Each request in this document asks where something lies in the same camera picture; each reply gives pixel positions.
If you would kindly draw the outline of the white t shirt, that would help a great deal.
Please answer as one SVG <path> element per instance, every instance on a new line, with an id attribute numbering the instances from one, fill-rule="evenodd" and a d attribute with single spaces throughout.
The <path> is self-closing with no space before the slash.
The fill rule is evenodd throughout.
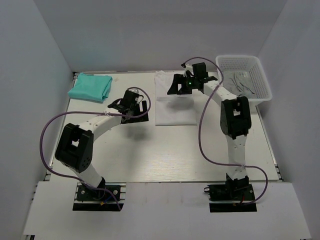
<path id="1" fill-rule="evenodd" d="M 195 102 L 191 95 L 168 95 L 174 73 L 157 71 L 155 83 L 155 125 L 195 126 L 197 116 Z"/>

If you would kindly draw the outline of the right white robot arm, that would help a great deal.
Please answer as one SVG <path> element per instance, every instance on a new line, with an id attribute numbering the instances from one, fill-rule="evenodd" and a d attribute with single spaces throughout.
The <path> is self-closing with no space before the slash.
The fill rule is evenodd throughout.
<path id="1" fill-rule="evenodd" d="M 252 126 L 249 100 L 245 96 L 236 96 L 223 86 L 222 80 L 209 76 L 204 62 L 187 65 L 182 63 L 184 73 L 175 74 L 167 91 L 168 95 L 190 95 L 198 90 L 220 106 L 220 129 L 226 137 L 229 167 L 224 184 L 208 186 L 210 200 L 239 201 L 245 199 L 249 177 L 246 171 L 245 145 Z"/>

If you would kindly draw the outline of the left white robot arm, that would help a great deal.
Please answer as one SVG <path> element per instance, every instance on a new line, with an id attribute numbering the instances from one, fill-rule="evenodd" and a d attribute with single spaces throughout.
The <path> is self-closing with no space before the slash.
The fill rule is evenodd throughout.
<path id="1" fill-rule="evenodd" d="M 151 108 L 151 99 L 140 99 L 140 88 L 130 87 L 122 98 L 114 100 L 103 113 L 80 123 L 68 123 L 63 128 L 56 151 L 55 159 L 72 170 L 88 188 L 88 193 L 99 200 L 105 196 L 105 179 L 96 171 L 92 164 L 94 142 L 110 131 L 123 124 L 147 122 Z"/>

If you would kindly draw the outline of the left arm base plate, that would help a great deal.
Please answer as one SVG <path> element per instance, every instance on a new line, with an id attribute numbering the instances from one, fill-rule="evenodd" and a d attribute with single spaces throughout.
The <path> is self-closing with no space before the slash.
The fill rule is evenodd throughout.
<path id="1" fill-rule="evenodd" d="M 110 183 L 105 188 L 112 192 L 120 207 L 109 192 L 98 193 L 78 183 L 72 210 L 75 212 L 120 212 L 125 203 L 126 184 Z"/>

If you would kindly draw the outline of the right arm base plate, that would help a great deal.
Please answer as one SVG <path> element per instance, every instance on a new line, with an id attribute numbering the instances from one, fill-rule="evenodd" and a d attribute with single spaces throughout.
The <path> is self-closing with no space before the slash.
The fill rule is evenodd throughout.
<path id="1" fill-rule="evenodd" d="M 253 186 L 240 190 L 231 197 L 224 184 L 210 184 L 203 189 L 209 198 L 210 213 L 253 213 L 257 212 L 256 203 L 248 204 L 255 200 Z"/>

